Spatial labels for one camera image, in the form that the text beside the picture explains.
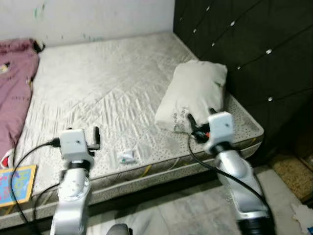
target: white pillow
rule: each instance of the white pillow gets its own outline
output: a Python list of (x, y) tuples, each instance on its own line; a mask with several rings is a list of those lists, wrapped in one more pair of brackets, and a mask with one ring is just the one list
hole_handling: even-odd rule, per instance
[(155, 123), (174, 132), (191, 133), (187, 114), (197, 124), (207, 123), (209, 108), (223, 108), (227, 67), (208, 61), (179, 64), (155, 116)]

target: colorful book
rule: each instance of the colorful book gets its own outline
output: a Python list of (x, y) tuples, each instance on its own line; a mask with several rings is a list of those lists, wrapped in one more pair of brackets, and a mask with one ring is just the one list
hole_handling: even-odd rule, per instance
[[(11, 198), (9, 179), (13, 169), (0, 170), (0, 207), (14, 204)], [(19, 203), (27, 202), (33, 190), (36, 165), (17, 168), (13, 181), (13, 191)]]

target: white wall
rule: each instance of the white wall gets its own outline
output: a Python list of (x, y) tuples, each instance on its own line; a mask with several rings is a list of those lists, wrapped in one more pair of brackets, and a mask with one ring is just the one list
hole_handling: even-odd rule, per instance
[(175, 0), (0, 0), (0, 40), (48, 46), (172, 31)]

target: black cable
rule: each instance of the black cable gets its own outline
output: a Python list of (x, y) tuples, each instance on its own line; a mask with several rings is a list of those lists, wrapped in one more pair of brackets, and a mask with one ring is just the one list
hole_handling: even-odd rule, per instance
[(236, 178), (235, 176), (232, 176), (232, 175), (230, 175), (230, 174), (228, 174), (228, 173), (226, 173), (226, 172), (224, 172), (224, 171), (222, 171), (222, 170), (220, 170), (220, 169), (218, 169), (218, 168), (216, 168), (216, 167), (214, 167), (214, 166), (211, 166), (211, 165), (209, 165), (209, 164), (206, 164), (206, 163), (204, 163), (203, 161), (201, 161), (199, 158), (197, 158), (197, 156), (196, 156), (196, 155), (192, 152), (192, 150), (191, 150), (191, 147), (190, 147), (190, 140), (191, 140), (191, 135), (189, 135), (189, 137), (188, 137), (188, 150), (189, 150), (190, 155), (193, 157), (193, 159), (194, 159), (196, 162), (198, 162), (200, 165), (202, 165), (202, 166), (204, 166), (204, 167), (206, 167), (206, 168), (208, 168), (208, 169), (210, 169), (210, 170), (212, 170), (212, 171), (214, 171), (214, 172), (216, 172), (216, 173), (218, 173), (218, 174), (221, 174), (221, 175), (223, 175), (223, 176), (225, 176), (225, 177), (227, 177), (227, 178), (229, 178), (229, 179), (232, 179), (232, 180), (235, 181), (236, 183), (240, 184), (241, 186), (243, 186), (244, 188), (246, 188), (246, 189), (248, 189), (250, 192), (252, 192), (252, 193), (253, 193), (258, 199), (260, 199), (260, 201), (267, 207), (268, 213), (269, 213), (269, 217), (270, 217), (270, 219), (271, 219), (271, 221), (272, 221), (272, 223), (273, 223), (273, 225), (274, 225), (273, 213), (272, 213), (272, 211), (271, 211), (271, 209), (270, 209), (270, 206), (269, 206), (269, 204), (267, 203), (265, 197), (262, 196), (262, 195), (260, 195), (257, 191), (255, 191), (253, 188), (251, 188), (249, 185), (247, 185), (247, 184), (244, 183), (243, 181), (239, 180), (239, 179)]
[(38, 146), (36, 146), (35, 148), (31, 149), (28, 153), (25, 154), (25, 156), (23, 156), (20, 161), (18, 162), (18, 164), (14, 167), (13, 171), (12, 171), (12, 174), (10, 175), (10, 178), (9, 178), (9, 188), (10, 188), (10, 194), (11, 194), (11, 197), (13, 198), (14, 202), (15, 202), (15, 206), (17, 207), (18, 211), (19, 211), (19, 214), (20, 214), (20, 217), (22, 219), (22, 221), (26, 224), (26, 226), (29, 228), (29, 230), (34, 233), (34, 234), (37, 234), (37, 235), (41, 235), (37, 230), (36, 228), (33, 227), (33, 225), (27, 220), (25, 214), (23, 213), (23, 210), (21, 209), (21, 206), (20, 204), (18, 203), (17, 201), (17, 198), (15, 196), (15, 193), (13, 191), (13, 186), (12, 186), (12, 182), (13, 182), (13, 175), (15, 174), (17, 168), (20, 166), (20, 164), (22, 163), (22, 161), (25, 160), (26, 157), (28, 157), (32, 152), (34, 152), (35, 150), (43, 147), (43, 146), (47, 146), (47, 145), (50, 145), (51, 143), (50, 142), (47, 142), (47, 143), (43, 143), (43, 144), (40, 144)]
[(58, 185), (59, 185), (59, 184), (55, 184), (55, 185), (52, 185), (52, 186), (46, 188), (46, 189), (45, 189), (44, 191), (42, 191), (42, 192), (39, 194), (39, 196), (36, 198), (36, 201), (35, 201), (35, 204), (34, 204), (34, 208), (33, 208), (33, 224), (36, 226), (37, 231), (39, 231), (39, 228), (38, 228), (38, 225), (37, 225), (36, 208), (37, 208), (37, 205), (38, 205), (38, 203), (39, 203), (39, 200), (40, 200), (40, 198), (42, 197), (42, 195), (43, 195), (45, 192), (49, 191), (50, 189), (52, 189), (52, 188), (54, 188), (54, 187), (56, 187), (56, 186), (58, 186)]

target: tile floor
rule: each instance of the tile floor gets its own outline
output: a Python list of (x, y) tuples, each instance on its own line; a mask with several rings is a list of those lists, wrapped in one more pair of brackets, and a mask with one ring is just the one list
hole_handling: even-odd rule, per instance
[[(298, 199), (272, 169), (262, 167), (257, 172), (275, 216), (277, 234), (300, 235), (290, 207), (290, 203), (298, 205)], [(240, 235), (230, 202), (225, 188), (213, 181), (93, 216), (87, 234), (105, 235), (114, 223), (126, 223), (134, 235)]]

